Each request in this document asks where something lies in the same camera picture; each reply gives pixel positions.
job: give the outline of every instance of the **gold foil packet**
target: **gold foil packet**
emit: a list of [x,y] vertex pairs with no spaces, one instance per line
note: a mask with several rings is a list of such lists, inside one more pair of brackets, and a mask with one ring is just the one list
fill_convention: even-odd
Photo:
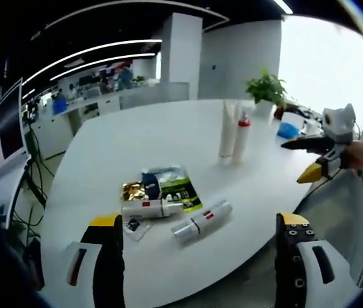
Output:
[[142,182],[122,184],[122,199],[124,201],[149,200]]

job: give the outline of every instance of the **ceiling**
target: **ceiling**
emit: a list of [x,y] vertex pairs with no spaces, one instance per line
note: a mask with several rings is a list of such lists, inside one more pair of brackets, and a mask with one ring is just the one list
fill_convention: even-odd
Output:
[[[40,6],[33,2],[35,1],[24,3],[23,14],[18,16],[12,29],[12,41],[8,50],[8,82],[21,76],[27,79],[54,61],[90,47],[124,40],[150,39],[173,12],[202,17],[203,28],[211,27],[206,31],[243,22],[280,19],[282,16],[282,10],[273,0],[179,0],[179,4],[163,0],[124,0],[109,3],[103,0],[47,0]],[[352,19],[337,0],[285,2],[294,14],[318,17],[356,29]],[[143,47],[144,44],[114,46],[98,49],[81,57],[89,63],[137,54],[142,50],[153,53],[160,50],[158,44],[149,48]],[[48,86],[51,77],[68,70],[63,67],[64,64],[77,58],[38,75],[28,83],[26,91],[34,87]]]

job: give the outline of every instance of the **blue container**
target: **blue container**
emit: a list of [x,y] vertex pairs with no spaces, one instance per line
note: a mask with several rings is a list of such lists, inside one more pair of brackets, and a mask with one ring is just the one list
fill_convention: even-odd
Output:
[[300,135],[300,130],[289,123],[282,123],[277,135],[286,139],[292,139]]
[[65,98],[56,98],[53,101],[53,114],[59,114],[60,112],[67,110],[67,101]]

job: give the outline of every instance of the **white bottle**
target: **white bottle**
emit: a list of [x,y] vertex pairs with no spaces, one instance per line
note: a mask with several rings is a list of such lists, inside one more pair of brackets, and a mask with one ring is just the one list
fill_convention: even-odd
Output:
[[232,101],[223,101],[223,127],[220,138],[220,159],[230,158],[233,155],[234,140],[237,132],[241,106]]
[[180,244],[184,244],[185,242],[202,234],[211,226],[214,226],[226,219],[232,210],[232,206],[226,200],[222,200],[217,202],[208,210],[204,210],[189,220],[173,227],[171,230],[177,241]]
[[237,133],[235,136],[234,149],[232,155],[232,163],[240,164],[243,160],[244,152],[246,151],[246,144],[248,139],[248,132],[250,129],[250,121],[245,111],[243,111]]
[[150,202],[125,202],[122,206],[122,215],[131,218],[164,218],[183,212],[183,203],[151,204]]

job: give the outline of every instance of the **oval table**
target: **oval table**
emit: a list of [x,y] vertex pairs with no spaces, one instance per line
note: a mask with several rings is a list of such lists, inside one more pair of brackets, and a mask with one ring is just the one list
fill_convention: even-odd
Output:
[[179,101],[138,107],[88,120],[55,174],[42,222],[45,282],[57,275],[58,258],[80,241],[88,223],[121,208],[123,182],[144,168],[186,167],[203,207],[226,199],[228,221],[200,241],[181,247],[171,228],[197,211],[156,221],[136,243],[124,235],[127,308],[158,307],[192,295],[231,273],[275,232],[276,213],[294,211],[309,184],[296,179],[316,159],[280,147],[280,122],[250,116],[246,158],[218,163],[222,100]]

